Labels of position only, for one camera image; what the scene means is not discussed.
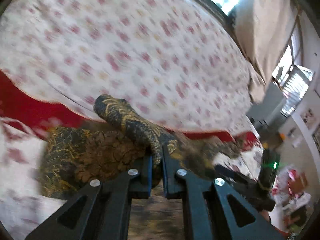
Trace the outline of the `white floral bed sheet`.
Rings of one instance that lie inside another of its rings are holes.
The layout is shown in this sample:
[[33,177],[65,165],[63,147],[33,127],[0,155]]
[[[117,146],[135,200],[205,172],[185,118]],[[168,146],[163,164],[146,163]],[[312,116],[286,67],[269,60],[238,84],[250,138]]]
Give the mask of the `white floral bed sheet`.
[[251,131],[252,66],[192,0],[13,0],[1,70],[32,98],[96,119],[101,94],[190,132]]

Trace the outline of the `beige curtain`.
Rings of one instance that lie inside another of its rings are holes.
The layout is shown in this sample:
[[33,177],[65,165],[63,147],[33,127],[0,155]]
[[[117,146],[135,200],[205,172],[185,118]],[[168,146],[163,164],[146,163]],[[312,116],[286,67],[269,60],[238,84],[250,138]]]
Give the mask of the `beige curtain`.
[[293,32],[298,10],[293,0],[240,0],[236,6],[235,35],[251,63],[249,93],[263,101],[272,73]]

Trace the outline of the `brown gold batik shirt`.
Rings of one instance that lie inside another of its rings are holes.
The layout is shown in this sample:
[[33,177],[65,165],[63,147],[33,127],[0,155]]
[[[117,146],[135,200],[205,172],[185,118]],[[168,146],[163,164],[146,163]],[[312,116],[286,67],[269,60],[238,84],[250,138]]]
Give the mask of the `brown gold batik shirt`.
[[209,197],[214,158],[238,157],[235,141],[191,139],[141,117],[124,99],[99,96],[101,130],[52,130],[41,193],[66,200],[31,238],[214,239]]

